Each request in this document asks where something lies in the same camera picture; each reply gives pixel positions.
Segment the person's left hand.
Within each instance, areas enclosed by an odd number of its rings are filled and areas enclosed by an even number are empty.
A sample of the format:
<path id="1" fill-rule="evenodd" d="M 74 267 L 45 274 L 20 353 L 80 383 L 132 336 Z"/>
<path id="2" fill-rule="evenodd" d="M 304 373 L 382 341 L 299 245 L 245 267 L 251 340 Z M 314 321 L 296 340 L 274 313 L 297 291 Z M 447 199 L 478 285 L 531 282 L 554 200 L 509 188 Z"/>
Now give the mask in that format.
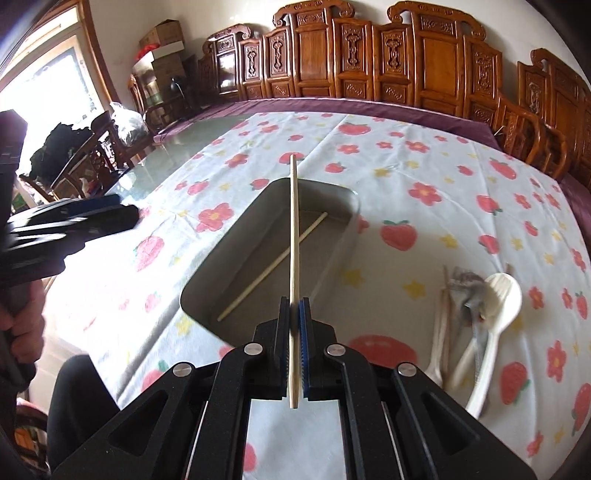
<path id="1" fill-rule="evenodd" d="M 10 351 L 21 364 L 34 363 L 40 359 L 44 347 L 45 290 L 41 280 L 31 283 L 30 299 L 25 307 L 15 316 L 1 307 L 1 330 L 12 336 Z"/>

